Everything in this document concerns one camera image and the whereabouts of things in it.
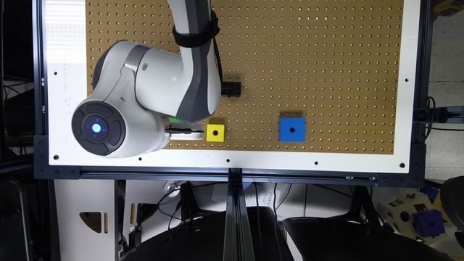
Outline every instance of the yellow block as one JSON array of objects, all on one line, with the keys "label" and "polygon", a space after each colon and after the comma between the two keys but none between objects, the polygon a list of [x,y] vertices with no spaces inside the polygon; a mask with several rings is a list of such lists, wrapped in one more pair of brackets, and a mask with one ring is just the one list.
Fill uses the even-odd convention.
[{"label": "yellow block", "polygon": [[222,124],[208,124],[206,126],[206,141],[224,142],[225,126]]}]

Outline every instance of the white pegboard frame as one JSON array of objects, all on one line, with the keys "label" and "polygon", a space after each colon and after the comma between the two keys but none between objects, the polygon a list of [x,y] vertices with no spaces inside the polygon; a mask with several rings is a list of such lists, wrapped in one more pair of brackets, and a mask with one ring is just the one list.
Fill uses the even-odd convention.
[{"label": "white pegboard frame", "polygon": [[75,107],[86,98],[85,1],[46,1],[44,46],[48,68],[50,165],[241,167],[407,173],[421,1],[405,1],[403,9],[405,15],[402,23],[393,155],[179,149],[152,152],[140,157],[105,159],[82,149],[73,138],[70,124]]}]

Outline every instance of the purple block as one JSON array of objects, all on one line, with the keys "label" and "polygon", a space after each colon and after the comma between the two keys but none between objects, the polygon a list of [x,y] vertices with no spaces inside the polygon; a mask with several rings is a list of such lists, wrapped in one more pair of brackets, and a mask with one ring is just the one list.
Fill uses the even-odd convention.
[{"label": "purple block", "polygon": [[413,213],[415,230],[419,235],[438,236],[444,233],[442,213],[438,210],[427,210]]}]

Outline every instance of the metal rod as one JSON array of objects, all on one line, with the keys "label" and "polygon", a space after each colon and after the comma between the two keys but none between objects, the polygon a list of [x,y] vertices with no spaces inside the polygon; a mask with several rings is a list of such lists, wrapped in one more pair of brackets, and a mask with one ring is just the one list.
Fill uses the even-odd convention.
[{"label": "metal rod", "polygon": [[45,1],[33,0],[33,64],[34,64],[34,95],[35,95],[35,111],[36,111],[36,134],[44,135],[48,133],[47,126],[47,90],[43,45],[45,43],[42,32],[42,20],[44,12],[42,12]]},{"label": "metal rod", "polygon": [[4,87],[3,87],[3,0],[1,1],[0,6],[0,83],[1,83],[1,91],[0,91],[0,160],[5,158],[5,154],[7,153],[7,149],[5,146],[5,122],[4,122]]},{"label": "metal rod", "polygon": [[254,261],[241,169],[229,169],[223,261]]}]

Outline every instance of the blue block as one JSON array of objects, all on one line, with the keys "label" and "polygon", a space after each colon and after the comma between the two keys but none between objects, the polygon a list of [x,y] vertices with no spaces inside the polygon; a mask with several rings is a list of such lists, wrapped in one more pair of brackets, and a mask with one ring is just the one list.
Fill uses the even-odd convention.
[{"label": "blue block", "polygon": [[415,230],[419,235],[438,236],[444,233],[442,213],[438,210],[426,210],[413,213]]},{"label": "blue block", "polygon": [[305,142],[306,119],[281,118],[279,123],[278,140],[282,142]]}]

